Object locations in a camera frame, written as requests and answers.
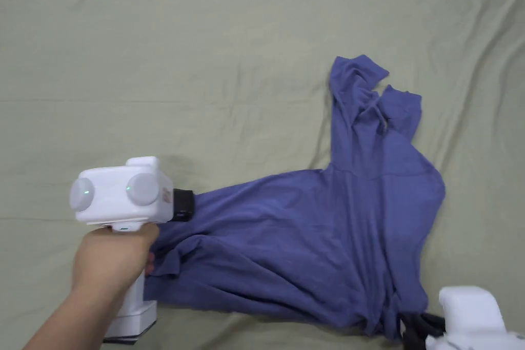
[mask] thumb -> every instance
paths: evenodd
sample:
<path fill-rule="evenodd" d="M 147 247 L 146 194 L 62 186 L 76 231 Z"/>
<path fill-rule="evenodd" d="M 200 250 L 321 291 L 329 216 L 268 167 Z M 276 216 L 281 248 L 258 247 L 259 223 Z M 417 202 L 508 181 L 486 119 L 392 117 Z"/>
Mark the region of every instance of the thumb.
<path fill-rule="evenodd" d="M 159 234 L 158 226 L 155 223 L 146 223 L 137 232 L 138 235 L 148 241 L 148 245 L 151 246 Z"/>

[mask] fingers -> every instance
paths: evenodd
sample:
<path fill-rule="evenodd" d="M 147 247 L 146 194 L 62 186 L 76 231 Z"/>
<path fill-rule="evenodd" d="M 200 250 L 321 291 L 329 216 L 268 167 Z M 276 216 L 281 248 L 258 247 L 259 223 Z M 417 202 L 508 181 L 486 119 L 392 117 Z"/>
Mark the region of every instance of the fingers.
<path fill-rule="evenodd" d="M 148 245 L 151 246 L 158 237 L 159 229 L 154 223 L 146 223 L 140 227 L 138 234 L 143 236 L 148 241 Z"/>
<path fill-rule="evenodd" d="M 155 269 L 155 266 L 153 265 L 153 262 L 155 261 L 155 255 L 153 253 L 150 252 L 150 254 L 148 255 L 148 262 L 146 264 L 146 276 L 150 275 L 150 273 L 153 272 L 153 270 Z"/>

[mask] fabric surface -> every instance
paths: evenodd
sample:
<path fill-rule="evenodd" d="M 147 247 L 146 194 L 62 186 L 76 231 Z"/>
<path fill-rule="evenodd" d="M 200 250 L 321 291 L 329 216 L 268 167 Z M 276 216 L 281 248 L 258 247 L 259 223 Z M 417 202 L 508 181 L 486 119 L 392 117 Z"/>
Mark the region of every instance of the fabric surface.
<path fill-rule="evenodd" d="M 397 314 L 428 306 L 419 258 L 445 189 L 410 144 L 421 97 L 372 91 L 387 75 L 337 58 L 328 168 L 198 195 L 190 222 L 160 226 L 146 297 L 397 338 Z"/>
<path fill-rule="evenodd" d="M 524 0 L 0 0 L 0 347 L 69 290 L 89 168 L 156 155 L 204 193 L 326 168 L 336 56 L 366 53 L 423 97 L 413 144 L 447 196 L 423 248 L 430 310 L 478 285 L 525 331 Z M 369 349 L 310 324 L 161 307 L 135 349 Z"/>

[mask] white device base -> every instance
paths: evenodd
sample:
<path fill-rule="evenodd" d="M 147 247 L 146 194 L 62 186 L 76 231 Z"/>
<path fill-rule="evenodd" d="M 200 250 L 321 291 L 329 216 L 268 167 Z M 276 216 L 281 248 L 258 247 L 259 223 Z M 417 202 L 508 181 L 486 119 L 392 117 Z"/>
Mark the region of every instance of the white device base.
<path fill-rule="evenodd" d="M 157 320 L 157 302 L 146 301 L 132 314 L 117 316 L 106 332 L 106 338 L 139 336 Z"/>

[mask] gripper handle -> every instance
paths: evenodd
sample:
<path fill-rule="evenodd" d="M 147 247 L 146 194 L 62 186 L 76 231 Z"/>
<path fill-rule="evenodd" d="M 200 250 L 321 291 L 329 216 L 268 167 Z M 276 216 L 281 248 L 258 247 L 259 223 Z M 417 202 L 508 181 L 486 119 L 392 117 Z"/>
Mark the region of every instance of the gripper handle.
<path fill-rule="evenodd" d="M 133 233 L 138 231 L 143 224 L 142 222 L 118 223 L 113 225 L 112 230 L 119 234 Z M 143 271 L 126 292 L 123 307 L 120 308 L 117 316 L 129 316 L 138 313 L 144 304 L 144 280 Z"/>

